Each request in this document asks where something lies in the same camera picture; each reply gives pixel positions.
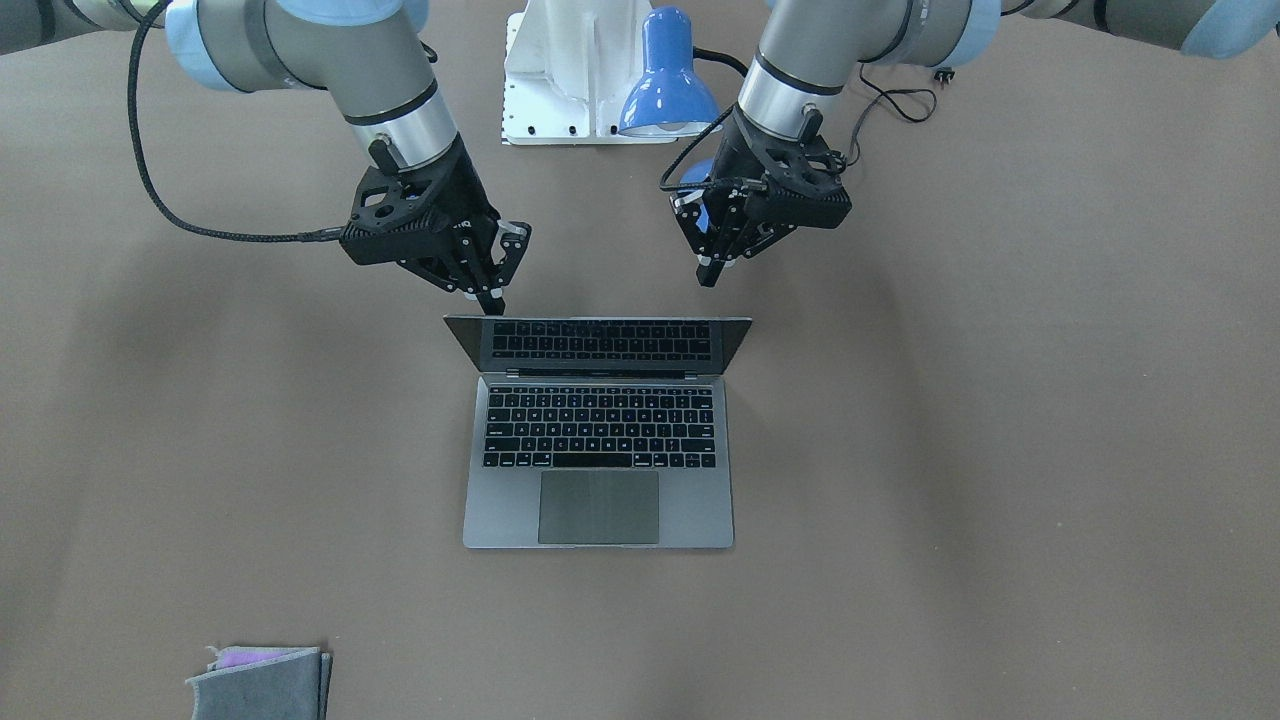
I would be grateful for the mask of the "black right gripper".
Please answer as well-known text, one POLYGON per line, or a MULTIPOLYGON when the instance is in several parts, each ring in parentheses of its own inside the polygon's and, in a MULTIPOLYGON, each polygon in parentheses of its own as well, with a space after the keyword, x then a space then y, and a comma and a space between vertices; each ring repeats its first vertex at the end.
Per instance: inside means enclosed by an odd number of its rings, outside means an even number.
POLYGON ((485 315, 504 315, 502 291, 529 249, 532 227, 499 222, 462 137, 412 170, 396 167, 388 138, 378 136, 369 149, 375 164, 358 183, 339 238, 348 256, 358 265, 399 263, 445 291, 463 292, 485 315))

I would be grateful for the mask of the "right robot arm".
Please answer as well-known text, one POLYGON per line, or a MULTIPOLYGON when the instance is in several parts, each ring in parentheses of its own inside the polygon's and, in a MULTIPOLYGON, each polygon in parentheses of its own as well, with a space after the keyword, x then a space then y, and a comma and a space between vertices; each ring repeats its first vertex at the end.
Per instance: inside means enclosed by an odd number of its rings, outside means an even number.
POLYGON ((362 266, 394 264, 488 315, 531 228, 489 202, 420 32, 425 1, 5 1, 3 53, 100 31, 132 32, 127 122, 140 179, 173 225, 244 243, 335 242, 362 266), (209 88, 317 88, 333 99, 367 169, 344 224, 292 234, 215 231, 180 219, 148 173, 137 104, 145 40, 161 28, 184 72, 209 88))

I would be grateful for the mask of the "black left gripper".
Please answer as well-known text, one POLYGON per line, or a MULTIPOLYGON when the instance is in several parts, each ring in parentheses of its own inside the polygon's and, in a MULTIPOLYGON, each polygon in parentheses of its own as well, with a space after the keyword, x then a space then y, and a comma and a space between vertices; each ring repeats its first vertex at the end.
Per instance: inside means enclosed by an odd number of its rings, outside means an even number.
POLYGON ((832 229, 851 210, 841 176, 849 161, 818 131, 822 111, 801 111, 800 136, 780 138, 739 106, 716 120, 723 127, 709 165, 669 187, 678 228, 698 256, 698 283, 714 287, 721 273, 755 258, 799 227, 832 229))

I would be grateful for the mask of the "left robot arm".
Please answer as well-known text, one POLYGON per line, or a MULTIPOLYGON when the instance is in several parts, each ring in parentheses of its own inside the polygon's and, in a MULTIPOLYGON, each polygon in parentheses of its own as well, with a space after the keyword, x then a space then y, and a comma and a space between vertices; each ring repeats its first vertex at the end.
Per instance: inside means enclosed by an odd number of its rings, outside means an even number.
POLYGON ((695 181, 660 181, 712 287, 723 269, 799 228, 840 225, 851 201, 849 152, 820 127, 855 68, 960 67, 1006 15, 1065 20, 1188 56, 1226 59, 1277 28, 1275 1, 777 1, 721 146, 695 181))

